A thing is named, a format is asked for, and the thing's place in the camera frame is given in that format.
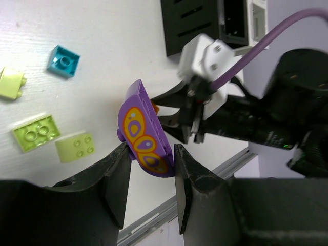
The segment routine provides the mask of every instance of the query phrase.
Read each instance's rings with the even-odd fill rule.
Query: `black box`
[[[231,48],[247,46],[246,0],[161,0],[167,56],[201,33]]]

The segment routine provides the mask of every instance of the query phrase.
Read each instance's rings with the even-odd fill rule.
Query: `lego brick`
[[[153,103],[152,101],[151,101],[151,103],[152,103],[152,106],[153,106],[153,108],[154,108],[154,110],[156,112],[156,115],[157,115],[158,112],[159,112],[159,107],[155,103]]]
[[[33,120],[12,130],[24,152],[33,150],[60,136],[51,115]]]
[[[78,134],[55,142],[61,163],[72,162],[95,153],[90,133]]]
[[[80,56],[57,45],[51,53],[47,70],[65,78],[74,77]]]
[[[5,67],[0,75],[0,96],[16,100],[22,96],[20,88],[25,85],[24,73]]]
[[[141,168],[156,177],[174,177],[172,150],[141,82],[130,85],[118,114],[117,136],[126,141]]]

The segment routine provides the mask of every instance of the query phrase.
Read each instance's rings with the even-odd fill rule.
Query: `black vent slot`
[[[190,10],[187,13],[182,14],[181,19],[186,18],[189,15],[195,14],[195,13],[199,12],[202,9],[203,9],[203,6],[200,6],[198,8],[193,9],[193,10]]]
[[[196,31],[199,31],[199,30],[205,29],[206,27],[210,27],[210,26],[211,26],[211,23],[208,22],[208,23],[206,23],[206,24],[200,25],[200,26],[195,27],[195,28],[193,28],[193,29],[190,29],[190,30],[188,30],[188,31],[185,31],[185,32],[179,33],[179,34],[178,34],[178,37],[186,36],[186,35],[188,35],[188,34],[191,34],[191,33],[193,33],[193,32],[196,32]]]
[[[224,15],[226,35],[245,38],[246,25],[243,0],[224,0]]]

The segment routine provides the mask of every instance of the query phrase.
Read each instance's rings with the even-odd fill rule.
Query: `white table surface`
[[[13,67],[27,78],[22,98],[0,99],[1,179],[51,186],[78,173],[120,144],[117,115],[131,83],[142,79],[153,97],[179,82],[177,64],[165,54],[160,0],[2,0],[0,23],[0,69]],[[58,44],[81,55],[72,79],[45,70]],[[40,114],[52,114],[62,136],[92,133],[96,153],[63,164],[50,142],[23,154],[11,129]],[[187,146],[209,169],[245,147],[210,135]],[[174,195],[173,178],[152,177],[133,162],[125,227]]]

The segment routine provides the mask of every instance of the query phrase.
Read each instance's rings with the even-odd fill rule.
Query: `black robotic claw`
[[[130,171],[128,146],[122,143],[53,187],[1,180],[1,245],[117,245]]]
[[[198,132],[204,102],[210,100],[213,93],[208,81],[194,76],[189,83],[182,81],[168,92],[153,98],[152,102],[156,105],[179,109],[173,115],[159,117],[164,131],[187,144],[191,134]]]
[[[185,245],[328,245],[327,180],[224,180],[182,145],[174,148]]]

